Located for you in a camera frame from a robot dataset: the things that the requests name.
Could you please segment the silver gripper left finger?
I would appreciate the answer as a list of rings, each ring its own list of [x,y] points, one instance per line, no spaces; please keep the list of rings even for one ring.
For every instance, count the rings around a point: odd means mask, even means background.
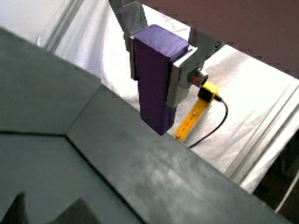
[[[136,0],[108,0],[124,33],[125,50],[129,53],[131,78],[136,81],[135,34],[147,26],[143,5]]]

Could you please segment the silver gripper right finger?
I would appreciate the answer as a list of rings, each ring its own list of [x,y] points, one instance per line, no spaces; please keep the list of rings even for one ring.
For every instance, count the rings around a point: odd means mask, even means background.
[[[224,46],[213,37],[191,28],[188,51],[172,62],[171,79],[167,91],[167,105],[175,108],[188,96],[191,85],[197,88],[208,76],[201,71],[205,60]]]

